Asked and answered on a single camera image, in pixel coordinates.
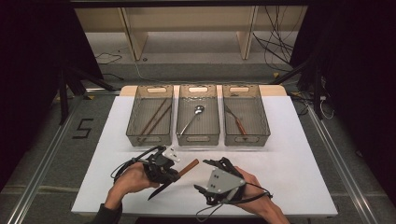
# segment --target spoon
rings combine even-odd
[[[184,129],[181,131],[180,135],[182,135],[184,133],[184,131],[186,131],[187,127],[189,127],[189,125],[192,123],[192,121],[195,119],[195,117],[197,117],[197,115],[201,114],[202,112],[204,112],[205,107],[203,105],[197,105],[194,108],[194,116],[192,117],[192,119],[187,123],[187,125],[184,127]]]

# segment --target floor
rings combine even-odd
[[[288,44],[293,44],[296,35],[290,35]],[[268,38],[269,33],[257,33],[257,36]],[[202,81],[264,84],[274,80],[277,74],[285,73],[278,69],[290,69],[265,52],[256,40],[252,42],[248,60],[241,60],[235,33],[150,33],[142,59],[137,63],[130,57],[123,34],[87,34],[87,37],[105,81],[115,87]],[[282,54],[276,47],[272,50]],[[293,77],[283,83],[287,92],[298,91],[297,80],[298,77]],[[57,98],[53,100],[39,135],[0,194],[0,223],[8,222],[19,199],[38,175],[41,176],[38,189],[23,210],[26,213],[22,215],[22,223],[91,220],[91,217],[82,217],[70,210],[118,93],[96,90],[90,82],[84,84],[90,89],[86,96],[73,97],[69,93],[72,113],[67,125],[59,125],[60,102]],[[309,98],[310,94],[303,92],[301,96]],[[316,120],[308,101],[298,97],[292,99],[339,215],[332,218],[290,217],[290,222],[396,223],[394,205],[360,157],[331,105],[322,105],[328,119]],[[90,129],[88,136],[81,127]],[[43,158],[49,158],[47,169],[37,173],[37,168],[43,167]],[[357,199],[367,202],[365,208],[357,206]],[[135,217],[122,216],[120,223],[134,221]]]

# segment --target gray floor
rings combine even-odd
[[[141,60],[136,64],[139,72],[136,70],[136,65],[128,59],[128,52],[125,52],[125,47],[121,43],[122,40],[119,46],[117,46],[117,41],[114,41],[115,46],[107,46],[110,48],[109,50],[103,49],[103,46],[94,45],[92,38],[91,41],[92,48],[97,54],[101,50],[103,50],[102,52],[115,50],[124,56],[114,63],[100,65],[104,74],[113,74],[124,78],[124,80],[120,80],[111,75],[105,75],[105,81],[116,87],[162,81],[173,84],[206,80],[218,83],[235,81],[268,83],[274,79],[276,70],[264,64],[262,58],[264,52],[256,42],[252,44],[252,54],[249,60],[242,61],[233,35],[221,33],[217,35],[198,34],[198,36],[201,39],[200,45],[194,46],[192,39],[196,38],[196,35],[191,36],[183,33],[174,35],[174,39],[170,38],[169,34],[151,35],[142,56],[142,59],[146,58],[147,60],[145,62]],[[196,58],[192,53],[196,53],[199,57]],[[289,69],[285,64],[278,64],[278,66]],[[286,90],[297,91],[295,87],[297,80],[298,77],[294,77],[285,82]],[[95,87],[90,82],[86,82],[85,85],[88,88]],[[88,169],[116,95],[98,91],[87,95],[92,97],[85,97],[79,103],[59,151],[55,155],[23,223],[84,223],[91,219],[90,217],[73,214],[70,210],[77,197],[78,189]],[[295,101],[294,105],[296,113],[304,111],[305,105],[301,102]],[[332,111],[328,105],[325,105],[324,109]],[[88,138],[77,139],[74,137],[86,133],[78,131],[78,125],[82,119],[91,119],[83,123],[83,125],[87,125],[84,127],[90,127],[91,131]],[[7,223],[14,205],[35,174],[36,167],[55,136],[59,128],[59,120],[60,102],[54,99],[52,107],[48,111],[46,122],[41,127],[40,134],[32,144],[32,148],[25,153],[13,176],[0,194],[0,223]],[[294,223],[363,223],[311,116],[309,114],[301,115],[300,121],[339,215],[325,219],[290,217],[290,221]],[[323,122],[346,161],[348,169],[373,209],[378,223],[396,223],[395,207],[375,180],[364,159],[355,153],[357,149],[350,140],[343,124],[336,115],[332,119],[324,119]],[[120,223],[134,223],[134,220],[135,217],[123,216]]]

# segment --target white tabletop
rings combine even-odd
[[[175,89],[173,127],[176,127],[178,91]],[[173,134],[173,145],[181,162],[181,170],[192,160],[200,163],[163,192],[148,201],[154,189],[128,194],[122,201],[123,213],[145,217],[193,217],[207,207],[205,197],[193,185],[205,187],[212,166],[202,160],[228,158],[233,165],[254,174],[263,187],[274,194],[273,201],[286,216],[333,217],[337,211],[323,181],[318,165],[306,140],[303,128],[288,96],[263,96],[271,135],[264,147],[224,146],[220,125],[219,145],[215,147],[180,147]],[[108,115],[91,165],[85,175],[72,212],[92,214],[99,210],[112,186],[111,172],[125,161],[149,147],[133,147],[126,129],[134,103],[133,96],[118,96]],[[219,108],[222,108],[219,95]],[[232,205],[222,206],[214,216],[252,217]]]

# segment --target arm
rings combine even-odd
[[[121,201],[126,194],[159,186],[159,183],[149,181],[141,162],[129,166],[108,191],[106,202],[101,204],[99,212],[91,224],[117,223],[122,213]]]
[[[260,186],[260,183],[255,175],[251,175],[250,173],[236,166],[235,169],[242,174],[242,176],[248,183]],[[248,199],[261,193],[262,189],[258,189],[251,185],[246,185],[243,199]],[[236,206],[244,209],[249,213],[256,214],[257,216],[264,218],[268,223],[289,223],[285,215],[283,215],[282,210],[276,204],[274,204],[267,196],[260,197],[259,199],[250,203],[239,203]]]

